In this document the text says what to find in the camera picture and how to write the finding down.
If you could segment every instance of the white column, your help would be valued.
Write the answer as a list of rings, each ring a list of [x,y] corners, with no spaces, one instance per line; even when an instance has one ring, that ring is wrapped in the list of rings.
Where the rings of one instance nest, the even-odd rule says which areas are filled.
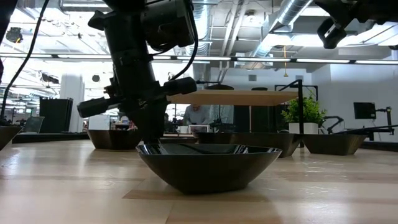
[[[72,115],[70,118],[69,131],[82,132],[83,118],[79,116],[77,104],[85,99],[85,83],[81,74],[65,73],[61,79],[60,99],[73,99]]]

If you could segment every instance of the screen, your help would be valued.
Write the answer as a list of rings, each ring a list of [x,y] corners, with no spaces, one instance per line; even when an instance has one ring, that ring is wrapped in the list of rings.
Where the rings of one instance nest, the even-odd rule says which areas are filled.
[[[355,119],[376,119],[374,103],[354,103]]]

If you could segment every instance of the man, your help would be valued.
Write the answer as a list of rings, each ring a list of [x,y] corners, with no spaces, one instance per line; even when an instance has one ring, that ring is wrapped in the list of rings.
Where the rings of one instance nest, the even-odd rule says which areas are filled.
[[[210,124],[210,109],[208,106],[190,105],[185,109],[184,123],[187,125]]]

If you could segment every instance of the black cable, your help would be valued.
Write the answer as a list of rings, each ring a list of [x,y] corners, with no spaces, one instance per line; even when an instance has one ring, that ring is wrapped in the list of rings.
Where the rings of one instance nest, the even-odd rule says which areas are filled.
[[[192,55],[191,55],[191,59],[188,61],[187,66],[185,66],[185,68],[183,70],[181,70],[181,72],[178,72],[173,78],[171,78],[170,81],[176,80],[178,77],[180,77],[182,74],[184,74],[188,70],[189,67],[191,67],[191,65],[192,65],[192,63],[193,63],[193,61],[195,59],[195,56],[197,55],[197,52],[198,52],[198,46],[199,46],[198,30],[197,30],[197,25],[195,23],[195,18],[193,16],[193,11],[192,10],[190,10],[189,15],[190,15],[191,21],[192,21],[193,38],[194,38],[194,41],[195,41],[195,45],[193,47],[193,52],[192,52]]]
[[[37,23],[36,23],[36,28],[35,28],[35,32],[33,33],[33,38],[32,38],[32,43],[30,43],[30,49],[26,55],[26,58],[24,60],[24,62],[20,65],[20,67],[18,68],[18,71],[16,72],[16,74],[14,75],[14,77],[12,78],[12,80],[10,81],[10,83],[8,84],[6,90],[4,91],[4,96],[2,99],[2,105],[1,105],[1,114],[0,114],[0,118],[4,117],[4,112],[6,111],[6,103],[7,103],[7,96],[8,93],[10,91],[10,88],[12,87],[12,84],[14,84],[15,80],[18,78],[19,74],[21,73],[22,69],[24,69],[27,61],[30,59],[30,56],[32,55],[33,49],[35,47],[35,43],[36,43],[36,38],[37,38],[37,34],[39,33],[39,28],[40,28],[40,24],[42,23],[42,19],[43,19],[43,15],[44,15],[44,11],[47,8],[47,5],[49,4],[50,0],[45,0],[42,10],[40,11],[40,16],[37,19]]]

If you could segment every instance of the ceiling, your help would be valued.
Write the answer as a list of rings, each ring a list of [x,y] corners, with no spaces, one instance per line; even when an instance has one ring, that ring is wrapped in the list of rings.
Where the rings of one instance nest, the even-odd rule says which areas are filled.
[[[44,0],[21,0],[18,9],[11,17],[11,27],[20,27],[23,40],[15,44],[7,39],[3,40],[0,53],[26,53],[32,40],[32,32],[35,28],[36,19],[41,10],[40,6]],[[50,1],[49,7],[44,14],[44,20],[40,26],[40,33],[37,38],[34,53],[38,54],[109,54],[108,45],[103,31],[88,27],[87,22],[93,15],[95,9],[108,12],[102,1],[96,0],[64,0]],[[255,50],[264,39],[263,25],[267,16],[278,13],[282,0],[253,0],[248,1],[244,12],[243,20],[239,26],[237,20],[240,15],[242,5],[238,0],[195,0],[195,4],[205,5],[208,8],[206,21],[197,22],[198,31],[205,30],[206,36],[200,41],[207,45],[207,55],[226,55],[222,54],[224,37],[227,32],[228,21],[233,20],[233,26],[228,45],[231,47],[231,55],[245,54],[246,56]],[[233,4],[237,4],[237,13],[232,15]],[[295,58],[343,58],[343,59],[383,59],[391,55],[388,45],[398,44],[398,26],[393,23],[386,23],[383,26],[374,26],[366,31],[366,24],[353,21],[347,28],[350,36],[345,40],[346,47],[338,47],[334,50],[325,50],[322,43],[315,35],[317,27],[326,19],[328,14],[314,5],[307,7],[301,16],[294,22],[292,31],[286,33],[274,33],[268,35],[266,39],[268,45],[272,42],[271,51],[268,57],[295,57]],[[233,31],[237,29],[237,36],[232,41]],[[181,51],[175,48],[166,55],[182,54],[189,50]],[[16,71],[16,66],[22,63],[18,58],[2,58],[5,60],[5,78],[3,83],[7,83]],[[183,64],[175,65],[174,70],[182,67]],[[218,67],[219,63],[212,62],[211,67]],[[280,69],[284,63],[274,63],[262,67],[265,69]],[[305,68],[307,72],[312,72],[319,65],[293,63],[289,68]],[[60,80],[65,72],[83,73],[86,80],[86,87],[89,90],[88,96],[102,94],[100,87],[108,85],[108,79],[112,77],[112,65],[108,61],[86,62],[66,62],[59,60],[30,60],[25,66],[23,74],[17,80],[16,85],[46,85],[41,78],[42,74],[48,74]],[[92,75],[100,75],[101,81],[95,83],[91,80]]]

